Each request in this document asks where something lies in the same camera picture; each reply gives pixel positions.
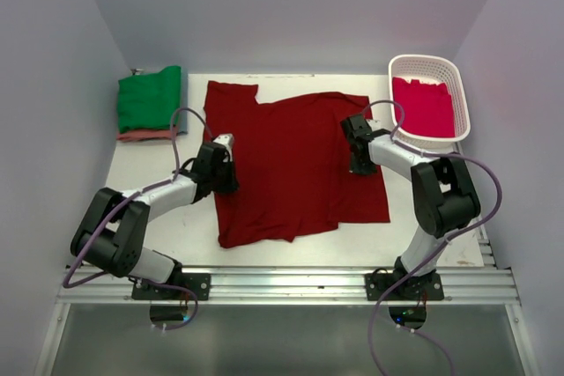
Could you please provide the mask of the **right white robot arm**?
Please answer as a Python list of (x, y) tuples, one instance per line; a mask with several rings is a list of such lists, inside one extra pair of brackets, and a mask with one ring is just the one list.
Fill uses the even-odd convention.
[(383, 166), (412, 184), (417, 230), (391, 272), (377, 269), (367, 275), (367, 295), (387, 291), (416, 299), (440, 282), (436, 264), (447, 236), (466, 228), (481, 212), (468, 168), (457, 154), (417, 152), (395, 141), (388, 130), (373, 129), (360, 114), (345, 118), (340, 126), (350, 147), (352, 173), (368, 176)]

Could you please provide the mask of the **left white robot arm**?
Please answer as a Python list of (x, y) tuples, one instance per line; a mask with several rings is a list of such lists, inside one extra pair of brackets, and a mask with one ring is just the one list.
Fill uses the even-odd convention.
[(63, 287), (74, 288), (94, 279), (71, 280), (78, 266), (87, 262), (100, 270), (97, 277), (127, 277), (151, 284), (164, 299), (177, 297), (185, 287), (182, 265), (145, 247), (146, 227), (154, 219), (212, 193), (235, 192), (239, 184), (233, 146), (234, 136), (221, 134), (203, 142), (197, 155), (168, 179), (136, 190), (100, 189), (71, 241), (75, 261), (63, 279)]

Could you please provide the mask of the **dark red t-shirt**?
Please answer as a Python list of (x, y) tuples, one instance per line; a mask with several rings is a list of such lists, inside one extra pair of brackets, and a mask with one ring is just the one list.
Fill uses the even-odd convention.
[(257, 94), (255, 85), (207, 85), (206, 121), (213, 134), (234, 136), (240, 184), (215, 197), (221, 247), (390, 222), (382, 172), (350, 172), (340, 125), (367, 106), (366, 96), (319, 92), (260, 104)]

